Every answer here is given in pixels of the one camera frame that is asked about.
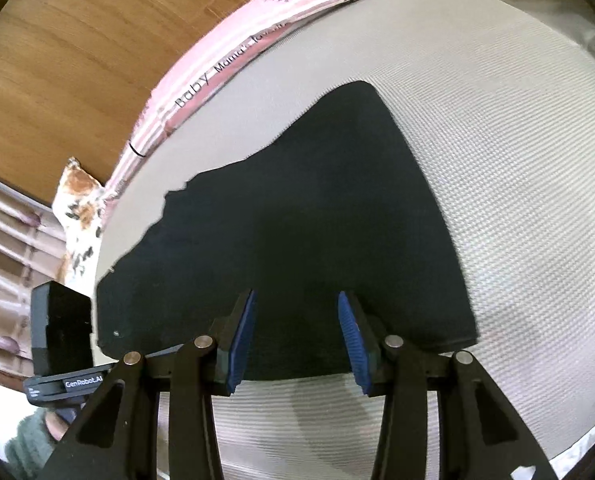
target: pink fabric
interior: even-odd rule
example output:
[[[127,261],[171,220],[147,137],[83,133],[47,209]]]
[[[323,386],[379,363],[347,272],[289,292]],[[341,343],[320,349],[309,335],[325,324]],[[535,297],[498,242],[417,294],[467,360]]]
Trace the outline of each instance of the pink fabric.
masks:
[[[104,219],[145,159],[252,59],[307,18],[349,0],[251,0],[198,41],[154,88],[104,187]]]

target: blue textured pad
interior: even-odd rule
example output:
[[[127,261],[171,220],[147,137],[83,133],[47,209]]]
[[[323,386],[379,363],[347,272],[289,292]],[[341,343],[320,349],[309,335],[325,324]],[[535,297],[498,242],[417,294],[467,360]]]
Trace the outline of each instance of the blue textured pad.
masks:
[[[255,327],[255,291],[252,290],[249,297],[246,298],[246,305],[244,312],[240,318],[238,331],[233,338],[231,351],[228,355],[228,378],[226,379],[226,387],[229,393],[236,390],[236,386],[242,382],[244,377],[244,370],[246,369],[246,361],[249,356],[249,348],[251,347],[251,339],[253,338]]]
[[[366,395],[371,387],[369,355],[357,327],[355,316],[353,316],[349,298],[347,298],[345,292],[341,292],[338,296],[338,320],[340,320],[341,332],[344,336],[344,343],[351,361],[355,382],[362,388],[362,393]]]

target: wood panel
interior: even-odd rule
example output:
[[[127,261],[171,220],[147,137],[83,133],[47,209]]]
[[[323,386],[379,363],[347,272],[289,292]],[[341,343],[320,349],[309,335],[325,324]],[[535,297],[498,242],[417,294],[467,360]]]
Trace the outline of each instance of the wood panel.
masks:
[[[151,88],[248,0],[9,0],[0,13],[0,179],[50,202],[76,156],[104,182]]]

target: black garment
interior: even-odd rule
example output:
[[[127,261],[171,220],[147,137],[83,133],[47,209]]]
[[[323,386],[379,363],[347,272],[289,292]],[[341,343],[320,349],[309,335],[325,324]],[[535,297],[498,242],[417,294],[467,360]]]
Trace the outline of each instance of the black garment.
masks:
[[[321,98],[264,150],[169,193],[161,221],[114,268],[97,312],[98,343],[115,358],[204,333],[248,287],[258,292],[251,380],[350,370],[340,290],[424,349],[477,338],[439,207],[365,82]]]

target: metal screw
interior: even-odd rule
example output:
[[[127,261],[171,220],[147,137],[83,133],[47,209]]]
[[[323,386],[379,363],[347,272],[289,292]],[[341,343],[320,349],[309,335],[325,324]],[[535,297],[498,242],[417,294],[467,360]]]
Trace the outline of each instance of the metal screw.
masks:
[[[140,362],[140,359],[142,359],[142,356],[140,355],[140,352],[128,352],[126,354],[124,354],[124,364],[126,365],[135,365],[138,364]]]
[[[404,344],[404,339],[402,339],[399,335],[391,334],[384,338],[384,342],[388,347],[400,348]]]
[[[213,338],[210,335],[198,335],[193,344],[197,348],[208,348],[213,344]]]
[[[473,356],[464,350],[460,350],[457,354],[455,354],[455,358],[457,359],[458,363],[462,363],[463,365],[469,365],[473,362]]]

